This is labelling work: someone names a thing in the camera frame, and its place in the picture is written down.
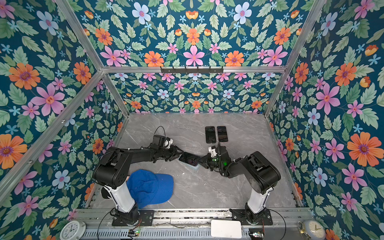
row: orange flower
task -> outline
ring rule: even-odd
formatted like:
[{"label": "orange flower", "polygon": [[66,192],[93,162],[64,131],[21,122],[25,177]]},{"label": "orange flower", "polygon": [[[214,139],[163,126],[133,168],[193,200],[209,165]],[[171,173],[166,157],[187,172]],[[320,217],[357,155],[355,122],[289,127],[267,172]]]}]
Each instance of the orange flower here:
[{"label": "orange flower", "polygon": [[352,142],[348,142],[347,148],[351,150],[349,156],[356,160],[358,164],[363,167],[367,166],[367,162],[370,166],[374,167],[379,164],[377,159],[384,158],[384,150],[377,148],[381,146],[381,141],[377,137],[371,138],[371,134],[367,132],[361,132],[360,136],[355,133],[351,136]]},{"label": "orange flower", "polygon": [[89,198],[89,195],[91,194],[91,192],[92,192],[92,190],[93,190],[93,188],[94,188],[94,185],[95,185],[95,183],[91,183],[91,185],[89,186],[89,187],[87,187],[87,190],[85,190],[85,196],[84,196],[84,200],[88,200],[88,198]]},{"label": "orange flower", "polygon": [[285,146],[287,147],[287,150],[292,151],[294,145],[295,144],[292,142],[292,139],[287,138],[287,140],[285,141]]},{"label": "orange flower", "polygon": [[103,43],[104,45],[112,45],[113,39],[111,37],[111,34],[108,31],[105,31],[103,28],[97,28],[95,35],[98,38],[99,42]]},{"label": "orange flower", "polygon": [[327,240],[340,240],[339,236],[337,236],[332,229],[325,230],[325,234]]},{"label": "orange flower", "polygon": [[11,73],[9,79],[16,82],[15,85],[19,88],[24,87],[26,90],[30,90],[40,82],[40,78],[37,77],[40,75],[39,72],[29,64],[18,63],[17,68],[11,67],[9,72]]},{"label": "orange flower", "polygon": [[57,221],[58,221],[58,218],[53,219],[52,222],[49,224],[49,227],[54,228],[57,224]]},{"label": "orange flower", "polygon": [[291,36],[291,30],[289,28],[282,28],[280,31],[277,31],[276,36],[273,38],[275,44],[283,45],[288,38]]},{"label": "orange flower", "polygon": [[295,18],[295,17],[297,17],[297,15],[299,15],[299,10],[295,10],[295,11],[293,11],[292,13],[291,13],[291,18]]},{"label": "orange flower", "polygon": [[83,62],[75,63],[76,68],[73,69],[73,73],[76,74],[77,81],[82,84],[87,84],[89,79],[91,78],[91,73],[89,72],[88,66],[86,66]]},{"label": "orange flower", "polygon": [[301,190],[301,187],[299,187],[299,184],[297,184],[297,182],[295,182],[295,187],[296,187],[297,193],[299,194],[299,198],[302,200],[303,199],[303,195],[301,193],[303,191]]},{"label": "orange flower", "polygon": [[212,34],[212,33],[211,33],[211,30],[209,30],[209,29],[207,29],[207,28],[204,30],[204,35],[205,35],[205,36],[209,36],[209,35],[211,35],[211,34]]},{"label": "orange flower", "polygon": [[27,145],[22,144],[24,139],[11,134],[0,135],[0,164],[2,169],[13,167],[13,162],[18,162],[23,156],[21,153],[27,151]]},{"label": "orange flower", "polygon": [[93,19],[93,13],[91,13],[90,11],[85,11],[84,12],[85,13],[85,15],[89,18],[89,19]]},{"label": "orange flower", "polygon": [[355,72],[357,71],[357,68],[353,66],[353,63],[348,63],[341,65],[340,69],[337,69],[336,71],[336,77],[335,81],[337,82],[337,85],[342,86],[347,86],[349,84],[349,81],[352,81],[356,74]]},{"label": "orange flower", "polygon": [[243,53],[239,53],[239,51],[234,51],[233,53],[228,53],[228,57],[225,58],[227,67],[240,67],[241,63],[244,62]]},{"label": "orange flower", "polygon": [[251,106],[252,108],[258,109],[259,107],[262,106],[262,104],[263,103],[261,101],[254,101]]},{"label": "orange flower", "polygon": [[175,35],[176,35],[176,36],[181,36],[181,34],[182,34],[181,29],[177,29],[177,30],[175,31]]},{"label": "orange flower", "polygon": [[368,88],[370,84],[371,79],[368,76],[365,76],[360,80],[360,86],[362,86],[363,88]]},{"label": "orange flower", "polygon": [[95,154],[99,154],[101,153],[101,150],[103,149],[104,147],[104,141],[99,138],[99,139],[96,139],[95,143],[93,144],[93,149],[92,151],[95,153]]},{"label": "orange flower", "polygon": [[201,103],[200,103],[199,101],[194,101],[194,102],[192,103],[192,107],[198,109],[199,107],[201,107]]},{"label": "orange flower", "polygon": [[137,102],[137,101],[132,101],[131,102],[131,105],[134,109],[140,109],[141,108],[141,103]]},{"label": "orange flower", "polygon": [[295,73],[295,82],[298,84],[302,84],[307,79],[307,74],[309,73],[309,69],[307,68],[307,63],[301,63],[300,66],[297,67]]},{"label": "orange flower", "polygon": [[197,11],[186,11],[185,12],[185,15],[187,16],[187,19],[197,19],[197,17],[199,16],[199,12]]},{"label": "orange flower", "polygon": [[120,122],[120,123],[118,124],[118,132],[120,132],[121,127],[122,127],[122,122]]},{"label": "orange flower", "polygon": [[365,49],[365,55],[370,56],[370,55],[374,54],[377,50],[379,50],[379,48],[376,45],[369,45]]},{"label": "orange flower", "polygon": [[155,53],[154,51],[149,51],[144,55],[144,62],[148,64],[148,67],[162,67],[164,66],[164,59],[161,58],[160,53]]},{"label": "orange flower", "polygon": [[189,33],[187,33],[187,38],[188,38],[187,40],[192,45],[196,45],[196,43],[200,41],[199,37],[200,37],[200,34],[197,32],[195,28],[191,28],[189,30]]}]

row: floral wallpaper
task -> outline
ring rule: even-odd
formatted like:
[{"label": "floral wallpaper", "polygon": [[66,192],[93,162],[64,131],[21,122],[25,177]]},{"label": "floral wallpaper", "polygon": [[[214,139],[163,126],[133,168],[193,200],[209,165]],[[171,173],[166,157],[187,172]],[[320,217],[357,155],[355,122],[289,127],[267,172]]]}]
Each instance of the floral wallpaper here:
[{"label": "floral wallpaper", "polygon": [[1,0],[0,39],[1,179],[95,69],[51,1]]},{"label": "floral wallpaper", "polygon": [[313,2],[85,0],[76,14],[106,66],[279,66]]},{"label": "floral wallpaper", "polygon": [[94,167],[114,146],[123,119],[100,81],[2,203],[0,239],[59,240],[76,209],[85,207]]},{"label": "floral wallpaper", "polygon": [[383,239],[384,1],[330,2],[270,124],[326,239]]}]

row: aluminum frame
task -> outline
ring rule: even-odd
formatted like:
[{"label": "aluminum frame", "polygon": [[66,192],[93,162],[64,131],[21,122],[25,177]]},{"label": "aluminum frame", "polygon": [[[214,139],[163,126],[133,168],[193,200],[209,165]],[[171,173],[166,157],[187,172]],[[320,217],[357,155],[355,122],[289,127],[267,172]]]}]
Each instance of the aluminum frame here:
[{"label": "aluminum frame", "polygon": [[297,58],[299,57],[301,49],[304,47],[304,44],[307,41],[307,38],[308,38],[309,34],[311,33],[312,28],[313,28],[319,14],[321,13],[321,10],[323,9],[325,2],[326,2],[326,0],[315,0],[315,2],[313,3],[312,8],[309,11],[309,14],[308,14],[308,16],[304,22],[301,34],[298,37],[296,44],[293,47],[292,52],[291,52],[291,54],[287,60],[286,71],[280,77],[280,80],[277,83],[275,90],[272,93],[271,98],[269,99],[268,108],[264,113],[264,115],[266,117],[271,112],[273,105],[275,105],[275,103],[278,99],[278,96],[284,87],[284,82],[285,82],[285,80],[288,79],[288,76],[290,75],[295,62],[296,62]]}]

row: smartphone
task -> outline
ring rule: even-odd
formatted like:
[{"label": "smartphone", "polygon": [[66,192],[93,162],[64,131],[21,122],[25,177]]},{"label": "smartphone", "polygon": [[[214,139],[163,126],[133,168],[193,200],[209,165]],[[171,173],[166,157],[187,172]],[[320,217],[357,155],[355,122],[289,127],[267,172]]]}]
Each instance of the smartphone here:
[{"label": "smartphone", "polygon": [[207,143],[216,143],[216,131],[214,126],[205,127],[205,141]]},{"label": "smartphone", "polygon": [[226,126],[217,126],[217,137],[219,142],[228,142]]}]

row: black cable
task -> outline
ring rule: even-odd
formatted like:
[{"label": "black cable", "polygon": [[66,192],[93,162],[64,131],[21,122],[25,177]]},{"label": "black cable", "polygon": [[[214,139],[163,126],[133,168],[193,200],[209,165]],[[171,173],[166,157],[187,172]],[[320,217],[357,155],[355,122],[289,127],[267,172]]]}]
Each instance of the black cable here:
[{"label": "black cable", "polygon": [[279,240],[282,240],[282,239],[285,237],[285,233],[286,233],[286,231],[287,231],[287,224],[285,223],[285,219],[283,218],[283,216],[282,216],[280,213],[276,212],[275,210],[272,210],[272,209],[268,209],[268,210],[269,210],[269,211],[274,211],[275,213],[277,213],[278,215],[280,215],[281,218],[282,218],[283,221],[284,221],[284,225],[285,225],[284,235],[279,239]]}]

